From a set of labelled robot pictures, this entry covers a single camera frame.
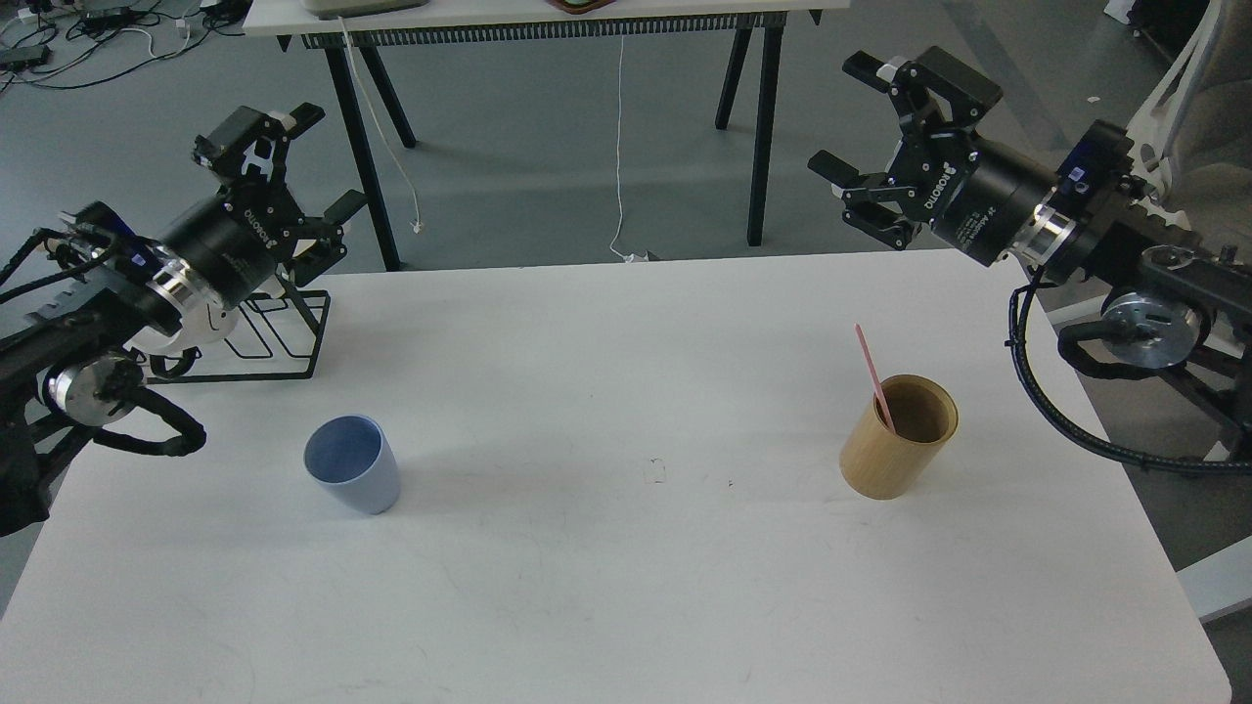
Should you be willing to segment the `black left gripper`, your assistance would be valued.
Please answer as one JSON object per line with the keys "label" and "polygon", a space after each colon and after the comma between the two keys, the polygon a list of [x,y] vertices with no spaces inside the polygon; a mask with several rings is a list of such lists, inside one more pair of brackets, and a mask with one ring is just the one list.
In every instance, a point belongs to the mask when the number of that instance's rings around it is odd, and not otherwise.
{"label": "black left gripper", "polygon": [[323,116],[312,103],[290,111],[238,106],[194,140],[193,162],[223,187],[175,218],[159,241],[220,304],[248,298],[282,263],[287,281],[309,286],[346,258],[347,224],[366,208],[366,195],[348,189],[322,217],[300,219],[285,184],[290,143]]}

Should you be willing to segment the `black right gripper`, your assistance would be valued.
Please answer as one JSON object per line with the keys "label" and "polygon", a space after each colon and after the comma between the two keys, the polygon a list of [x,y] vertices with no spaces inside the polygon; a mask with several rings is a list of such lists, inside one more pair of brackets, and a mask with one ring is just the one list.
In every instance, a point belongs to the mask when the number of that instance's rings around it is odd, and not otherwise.
{"label": "black right gripper", "polygon": [[1002,85],[939,46],[911,60],[855,53],[843,71],[886,95],[900,129],[895,177],[861,173],[824,149],[809,157],[843,222],[898,252],[926,225],[983,266],[1002,258],[1058,184],[1054,172],[977,130],[1005,96]]}

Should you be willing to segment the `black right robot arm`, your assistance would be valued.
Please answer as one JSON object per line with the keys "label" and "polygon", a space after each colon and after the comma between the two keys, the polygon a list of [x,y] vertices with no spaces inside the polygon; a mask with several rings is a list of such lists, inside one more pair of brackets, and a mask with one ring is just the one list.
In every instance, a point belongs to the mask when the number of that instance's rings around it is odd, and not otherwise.
{"label": "black right robot arm", "polygon": [[[859,172],[829,152],[810,157],[809,168],[840,197],[843,219],[881,244],[901,251],[926,229],[982,266],[1007,257],[1027,266],[1027,286],[1007,304],[1007,351],[1052,428],[1139,468],[1249,474],[1249,353],[1207,343],[1221,321],[1249,342],[1249,263],[1234,246],[1207,251],[1197,233],[1146,210],[1149,188],[1132,173],[1123,128],[1097,120],[1049,170],[978,133],[1002,86],[939,46],[913,59],[855,53],[843,71],[890,100],[898,147],[881,172]],[[1114,445],[1052,403],[1029,365],[1030,306],[1040,289],[1078,273],[1111,292],[1098,316],[1060,329],[1060,358],[1089,378],[1163,380],[1218,423],[1227,458],[1164,458]]]}

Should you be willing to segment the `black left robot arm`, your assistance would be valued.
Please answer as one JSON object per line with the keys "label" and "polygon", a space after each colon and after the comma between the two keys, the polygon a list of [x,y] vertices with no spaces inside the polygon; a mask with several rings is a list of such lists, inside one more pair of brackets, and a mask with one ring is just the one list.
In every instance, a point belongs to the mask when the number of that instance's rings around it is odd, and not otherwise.
{"label": "black left robot arm", "polygon": [[4,535],[49,517],[53,484],[89,443],[156,458],[199,451],[205,428],[156,386],[192,382],[202,352],[228,343],[238,321],[298,314],[310,349],[295,378],[313,375],[331,294],[309,286],[344,258],[347,223],[367,203],[349,189],[316,217],[290,195],[290,143],[323,116],[309,103],[237,108],[192,152],[218,190],[162,236],[138,236],[94,200],[60,214],[63,230],[35,229],[3,267],[9,281],[36,251],[59,267],[10,286],[4,303],[64,286],[3,339]]}

